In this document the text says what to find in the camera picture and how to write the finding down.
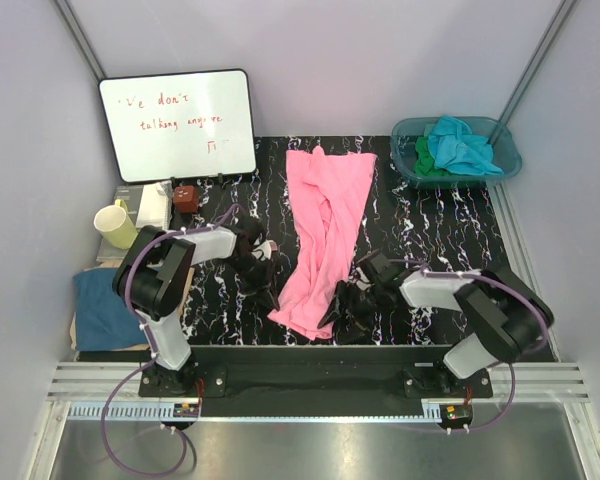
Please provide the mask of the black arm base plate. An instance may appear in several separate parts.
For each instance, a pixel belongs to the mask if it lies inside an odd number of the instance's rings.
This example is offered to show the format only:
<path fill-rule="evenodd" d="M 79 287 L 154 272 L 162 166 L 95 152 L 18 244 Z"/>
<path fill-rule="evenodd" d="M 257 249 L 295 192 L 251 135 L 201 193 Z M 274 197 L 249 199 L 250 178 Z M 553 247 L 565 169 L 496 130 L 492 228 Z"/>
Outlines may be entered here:
<path fill-rule="evenodd" d="M 445 346 L 195 346 L 181 373 L 151 367 L 142 397 L 201 394 L 202 416 L 317 419 L 422 417 L 424 400 L 488 399 L 486 370 L 443 375 Z"/>

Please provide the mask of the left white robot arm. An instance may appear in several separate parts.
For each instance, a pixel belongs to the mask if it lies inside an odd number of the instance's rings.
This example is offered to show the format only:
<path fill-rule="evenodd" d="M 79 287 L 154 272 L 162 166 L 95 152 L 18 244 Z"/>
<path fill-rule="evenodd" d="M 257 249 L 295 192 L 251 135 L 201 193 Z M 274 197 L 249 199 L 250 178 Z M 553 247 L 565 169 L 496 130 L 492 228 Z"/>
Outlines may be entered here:
<path fill-rule="evenodd" d="M 163 394 L 183 396 L 201 384 L 177 314 L 190 269 L 221 260 L 242 279 L 245 296 L 269 311 L 277 310 L 276 250 L 259 220 L 248 215 L 239 216 L 234 225 L 223 218 L 191 230 L 164 231 L 154 226 L 140 230 L 112 288 L 148 341 L 151 360 L 143 371 L 148 386 Z"/>

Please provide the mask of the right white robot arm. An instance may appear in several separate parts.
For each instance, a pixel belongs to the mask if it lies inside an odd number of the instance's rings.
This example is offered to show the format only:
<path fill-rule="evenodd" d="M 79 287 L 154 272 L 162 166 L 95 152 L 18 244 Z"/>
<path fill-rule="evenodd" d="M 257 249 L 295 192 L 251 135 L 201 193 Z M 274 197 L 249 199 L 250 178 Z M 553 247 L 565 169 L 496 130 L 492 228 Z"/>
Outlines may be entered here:
<path fill-rule="evenodd" d="M 435 272 L 424 261 L 373 251 L 349 279 L 337 282 L 318 325 L 332 327 L 337 343 L 351 344 L 367 336 L 378 311 L 401 306 L 458 311 L 472 330 L 432 366 L 407 371 L 419 394 L 468 391 L 477 372 L 543 349 L 554 323 L 551 309 L 508 267 Z"/>

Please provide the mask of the pink t shirt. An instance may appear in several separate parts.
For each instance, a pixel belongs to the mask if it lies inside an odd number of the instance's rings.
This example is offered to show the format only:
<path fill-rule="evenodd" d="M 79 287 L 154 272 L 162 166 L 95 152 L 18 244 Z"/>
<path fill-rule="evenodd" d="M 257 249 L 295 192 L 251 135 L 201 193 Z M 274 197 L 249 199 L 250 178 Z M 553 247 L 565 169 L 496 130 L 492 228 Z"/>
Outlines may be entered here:
<path fill-rule="evenodd" d="M 313 341 L 332 337 L 319 323 L 336 286 L 348 279 L 359 229 L 374 177 L 372 153 L 328 155 L 286 152 L 286 175 L 294 227 L 299 238 L 296 268 L 268 318 Z"/>

